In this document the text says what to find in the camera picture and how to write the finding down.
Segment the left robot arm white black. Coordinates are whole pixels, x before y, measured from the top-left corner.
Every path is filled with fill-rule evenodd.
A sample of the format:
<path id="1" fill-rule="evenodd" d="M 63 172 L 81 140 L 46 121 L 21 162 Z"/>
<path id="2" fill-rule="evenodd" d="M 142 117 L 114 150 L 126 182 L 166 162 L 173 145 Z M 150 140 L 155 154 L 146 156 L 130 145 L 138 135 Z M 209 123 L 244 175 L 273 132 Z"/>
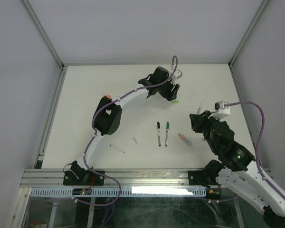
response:
<path id="1" fill-rule="evenodd" d="M 140 79 L 136 86 L 126 94 L 115 98 L 101 98 L 92 119 L 95 131 L 83 154 L 71 165 L 73 178 L 79 184 L 86 184 L 90 179 L 89 169 L 93 167 L 101 141 L 112 135 L 120 126 L 122 112 L 139 101 L 159 93 L 167 101 L 177 98 L 180 85 L 176 83 L 183 73 L 172 66 L 167 70 L 157 67 L 152 74 Z"/>

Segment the silver green tip pen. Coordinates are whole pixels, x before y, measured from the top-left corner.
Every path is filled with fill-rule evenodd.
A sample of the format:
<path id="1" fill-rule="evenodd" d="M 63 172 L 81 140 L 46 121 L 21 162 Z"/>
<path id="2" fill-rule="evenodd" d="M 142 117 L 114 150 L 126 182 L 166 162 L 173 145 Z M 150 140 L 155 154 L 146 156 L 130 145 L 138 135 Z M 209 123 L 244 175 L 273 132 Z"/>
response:
<path id="1" fill-rule="evenodd" d="M 201 103 L 200 103 L 200 105 L 198 107 L 197 114 L 200 114 L 202 106 L 203 106 L 203 100 L 201 101 Z"/>

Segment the white green end pen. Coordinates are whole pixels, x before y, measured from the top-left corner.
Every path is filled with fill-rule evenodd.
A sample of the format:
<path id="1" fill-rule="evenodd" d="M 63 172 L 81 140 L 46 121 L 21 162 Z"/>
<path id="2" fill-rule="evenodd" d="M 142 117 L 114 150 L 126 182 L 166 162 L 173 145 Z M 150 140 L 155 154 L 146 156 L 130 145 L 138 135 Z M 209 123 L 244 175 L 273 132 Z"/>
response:
<path id="1" fill-rule="evenodd" d="M 169 135 L 169 129 L 166 129 L 166 131 L 165 131 L 165 147 L 168 147 L 168 135 Z"/>

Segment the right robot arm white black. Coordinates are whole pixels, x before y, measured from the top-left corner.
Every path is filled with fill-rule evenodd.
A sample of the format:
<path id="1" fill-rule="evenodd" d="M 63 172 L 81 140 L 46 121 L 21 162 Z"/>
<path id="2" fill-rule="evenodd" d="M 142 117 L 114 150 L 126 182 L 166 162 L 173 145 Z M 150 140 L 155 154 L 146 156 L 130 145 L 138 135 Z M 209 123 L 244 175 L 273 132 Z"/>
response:
<path id="1" fill-rule="evenodd" d="M 227 122 L 215 119 L 210 111 L 189 118 L 192 130 L 203 135 L 218 157 L 204 167 L 204 181 L 233 191 L 258 211 L 269 227 L 285 228 L 285 191 L 257 167 L 254 155 L 235 141 Z"/>

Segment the white black end pen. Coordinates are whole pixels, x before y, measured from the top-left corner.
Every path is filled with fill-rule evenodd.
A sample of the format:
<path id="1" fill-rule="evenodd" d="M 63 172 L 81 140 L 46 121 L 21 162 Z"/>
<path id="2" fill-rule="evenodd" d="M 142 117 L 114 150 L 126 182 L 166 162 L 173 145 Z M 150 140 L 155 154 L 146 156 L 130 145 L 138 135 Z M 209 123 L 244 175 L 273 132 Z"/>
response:
<path id="1" fill-rule="evenodd" d="M 157 128 L 157 138 L 158 138 L 158 145 L 161 147 L 161 137 L 160 137 L 160 129 Z"/>

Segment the white blue end pen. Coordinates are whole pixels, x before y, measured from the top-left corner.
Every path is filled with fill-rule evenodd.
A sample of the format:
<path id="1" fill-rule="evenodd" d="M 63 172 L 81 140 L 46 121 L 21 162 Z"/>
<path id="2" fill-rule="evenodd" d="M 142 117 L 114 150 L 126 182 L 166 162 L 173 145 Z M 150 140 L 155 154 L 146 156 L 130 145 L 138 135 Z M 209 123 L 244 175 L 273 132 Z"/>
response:
<path id="1" fill-rule="evenodd" d="M 119 152 L 125 153 L 124 150 L 122 150 L 122 149 L 119 148 L 119 147 L 116 147 L 115 145 L 110 144 L 110 147 L 113 148 L 114 150 L 117 150 L 117 151 L 119 151 Z"/>

